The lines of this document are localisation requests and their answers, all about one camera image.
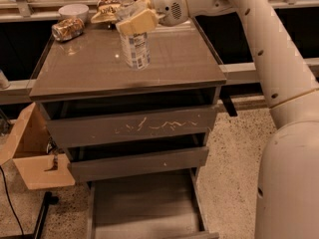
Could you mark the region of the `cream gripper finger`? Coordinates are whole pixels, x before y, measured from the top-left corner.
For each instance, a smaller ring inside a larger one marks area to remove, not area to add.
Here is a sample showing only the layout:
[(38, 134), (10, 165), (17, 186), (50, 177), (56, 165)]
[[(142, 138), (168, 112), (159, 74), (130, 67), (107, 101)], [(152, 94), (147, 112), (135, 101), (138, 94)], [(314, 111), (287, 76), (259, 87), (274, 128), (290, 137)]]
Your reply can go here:
[(154, 30), (159, 23), (159, 18), (155, 10), (145, 9), (134, 16), (129, 17), (116, 24), (120, 34), (132, 36), (150, 32)]
[(138, 13), (152, 8), (152, 0), (137, 0), (133, 4), (133, 12)]

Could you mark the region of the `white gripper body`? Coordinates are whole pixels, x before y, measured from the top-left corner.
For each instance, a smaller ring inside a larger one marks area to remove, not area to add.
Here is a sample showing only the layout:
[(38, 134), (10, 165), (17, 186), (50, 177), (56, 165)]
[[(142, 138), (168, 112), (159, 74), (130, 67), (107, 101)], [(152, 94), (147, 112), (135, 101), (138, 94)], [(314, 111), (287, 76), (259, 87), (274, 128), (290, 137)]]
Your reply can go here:
[(154, 8), (159, 14), (159, 22), (172, 27), (188, 19), (185, 0), (153, 0)]

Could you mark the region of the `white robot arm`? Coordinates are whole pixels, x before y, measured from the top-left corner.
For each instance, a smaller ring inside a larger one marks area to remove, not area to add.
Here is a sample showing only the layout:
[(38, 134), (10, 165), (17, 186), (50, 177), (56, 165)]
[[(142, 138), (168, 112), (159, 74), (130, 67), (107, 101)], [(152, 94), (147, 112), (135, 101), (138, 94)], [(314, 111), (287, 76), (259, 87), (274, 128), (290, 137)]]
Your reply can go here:
[(268, 0), (129, 0), (124, 35), (233, 9), (276, 133), (258, 175), (255, 239), (319, 239), (319, 83)]

